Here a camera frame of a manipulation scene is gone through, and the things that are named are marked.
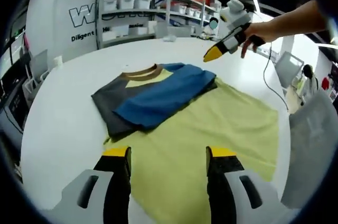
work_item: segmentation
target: white wall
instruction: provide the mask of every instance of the white wall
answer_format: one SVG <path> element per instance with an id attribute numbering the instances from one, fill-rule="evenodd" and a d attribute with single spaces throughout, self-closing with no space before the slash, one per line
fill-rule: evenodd
<path id="1" fill-rule="evenodd" d="M 314 69 L 318 82 L 321 84 L 322 80 L 331 72 L 332 62 L 321 52 L 318 53 L 317 66 Z"/>
<path id="2" fill-rule="evenodd" d="M 282 56 L 284 52 L 286 51 L 291 53 L 292 47 L 294 45 L 294 41 L 295 41 L 294 35 L 288 35 L 288 36 L 283 37 L 283 42 L 281 44 L 279 56 Z"/>
<path id="3" fill-rule="evenodd" d="M 32 54 L 48 49 L 51 63 L 58 55 L 76 57 L 96 50 L 96 37 L 92 34 L 95 31 L 94 2 L 95 0 L 30 0 L 26 29 Z M 76 26 L 70 13 L 80 15 Z M 119 25 L 124 24 L 134 23 L 127 17 L 119 19 Z M 72 40 L 72 36 L 85 33 L 90 35 L 83 40 Z"/>
<path id="4" fill-rule="evenodd" d="M 33 55 L 54 47 L 54 0 L 30 0 L 26 36 Z"/>
<path id="5" fill-rule="evenodd" d="M 315 70 L 318 61 L 319 48 L 306 35 L 295 35 L 291 53 L 303 60 L 305 64 L 311 65 L 313 70 Z"/>

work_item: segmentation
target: fabric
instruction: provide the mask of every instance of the fabric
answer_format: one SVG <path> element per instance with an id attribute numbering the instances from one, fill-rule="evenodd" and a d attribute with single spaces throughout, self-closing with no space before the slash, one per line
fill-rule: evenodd
<path id="1" fill-rule="evenodd" d="M 114 112 L 135 125 L 152 129 L 200 94 L 214 79 L 214 73 L 187 64 L 166 80 L 129 98 Z"/>
<path id="2" fill-rule="evenodd" d="M 328 90 L 329 86 L 330 86 L 330 82 L 329 82 L 328 79 L 325 77 L 325 78 L 323 79 L 323 81 L 322 81 L 322 88 L 323 88 L 324 90 Z"/>
<path id="3" fill-rule="evenodd" d="M 119 140 L 136 130 L 135 126 L 114 114 L 112 110 L 117 108 L 126 99 L 150 88 L 156 84 L 156 81 L 165 79 L 166 76 L 168 77 L 170 74 L 158 65 L 140 72 L 122 73 L 91 96 L 103 120 L 107 124 L 110 137 Z"/>
<path id="4" fill-rule="evenodd" d="M 185 65 L 183 63 L 161 65 L 155 64 L 151 68 L 139 72 L 122 73 L 116 79 L 96 91 L 92 95 L 92 99 L 96 107 L 98 108 L 103 120 L 107 124 L 109 136 L 118 141 L 138 129 L 144 129 L 140 126 L 140 124 L 132 124 L 113 111 L 116 110 L 128 99 L 132 99 L 133 97 L 136 97 L 141 93 L 147 93 L 160 82 L 166 81 L 166 79 L 171 79 L 172 76 L 174 76 L 173 80 L 171 79 L 169 83 L 171 82 L 174 84 L 175 80 L 182 80 L 183 78 L 180 76 L 187 76 L 187 74 L 183 74 L 182 72 L 188 72 L 190 76 L 190 78 L 184 78 L 186 80 L 190 80 L 190 82 L 187 82 L 186 85 L 189 83 L 194 83 L 197 86 L 203 84 L 202 77 L 199 77 L 198 74 L 193 75 L 193 73 L 204 72 L 204 74 L 208 76 L 210 74 L 214 75 L 213 73 L 202 71 L 200 68 L 191 65 Z M 162 89 L 163 91 L 161 92 L 165 97 L 166 93 L 169 93 L 167 91 L 170 88 L 166 87 L 167 84 L 161 86 L 165 87 L 165 89 Z M 211 89 L 211 87 L 214 87 L 214 85 L 206 86 L 202 90 L 208 91 Z"/>
<path id="5" fill-rule="evenodd" d="M 237 153 L 245 169 L 270 181 L 276 167 L 278 112 L 215 80 L 217 88 L 149 133 L 105 148 L 132 147 L 132 195 L 156 223 L 209 224 L 206 146 Z"/>

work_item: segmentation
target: gray panel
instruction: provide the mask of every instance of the gray panel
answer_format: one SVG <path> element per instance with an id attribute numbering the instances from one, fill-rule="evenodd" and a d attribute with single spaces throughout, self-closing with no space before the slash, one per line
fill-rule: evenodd
<path id="1" fill-rule="evenodd" d="M 290 116 L 290 167 L 282 202 L 301 208 L 321 184 L 338 146 L 338 116 L 320 89 Z"/>
<path id="2" fill-rule="evenodd" d="M 276 72 L 283 88 L 288 88 L 292 80 L 296 77 L 301 70 L 304 61 L 293 56 L 289 52 L 284 52 L 283 56 L 276 63 Z"/>
<path id="3" fill-rule="evenodd" d="M 237 211 L 237 224 L 271 224 L 287 212 L 287 208 L 279 202 L 276 189 L 251 170 L 224 174 L 232 190 Z M 253 209 L 240 178 L 247 176 L 254 184 L 262 201 L 261 206 Z"/>
<path id="4" fill-rule="evenodd" d="M 30 67 L 32 75 L 37 82 L 40 81 L 40 76 L 48 70 L 47 55 L 48 50 L 44 50 L 31 59 Z"/>
<path id="5" fill-rule="evenodd" d="M 104 204 L 107 188 L 114 173 L 85 170 L 62 190 L 61 201 L 52 209 L 43 211 L 53 223 L 64 224 L 103 224 Z M 97 179 L 93 187 L 88 206 L 79 206 L 79 198 L 88 181 Z"/>

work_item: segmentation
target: table surface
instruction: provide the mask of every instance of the table surface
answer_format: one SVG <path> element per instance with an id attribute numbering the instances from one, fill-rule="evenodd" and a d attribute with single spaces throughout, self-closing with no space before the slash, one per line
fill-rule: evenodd
<path id="1" fill-rule="evenodd" d="M 279 147 L 272 184 L 281 199 L 289 168 L 290 128 L 284 103 L 263 81 L 268 60 L 252 51 L 241 59 L 239 48 L 204 63 L 203 55 L 213 44 L 194 38 L 178 38 L 174 43 L 138 41 L 94 51 L 54 68 L 37 93 L 22 139 L 23 183 L 36 207 L 53 208 L 61 200 L 62 189 L 83 170 L 92 169 L 102 154 L 107 129 L 91 95 L 123 71 L 173 62 L 212 71 L 278 111 Z M 265 75 L 269 86 L 284 97 L 272 62 Z"/>

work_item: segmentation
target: yellow t-shirt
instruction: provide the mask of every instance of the yellow t-shirt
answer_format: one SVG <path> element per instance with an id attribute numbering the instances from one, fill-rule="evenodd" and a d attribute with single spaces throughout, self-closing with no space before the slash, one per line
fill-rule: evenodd
<path id="1" fill-rule="evenodd" d="M 157 223 L 211 222 L 206 146 L 229 148 L 245 169 L 266 181 L 275 171 L 277 111 L 219 79 L 216 83 L 152 132 L 105 144 L 132 147 L 132 195 Z"/>

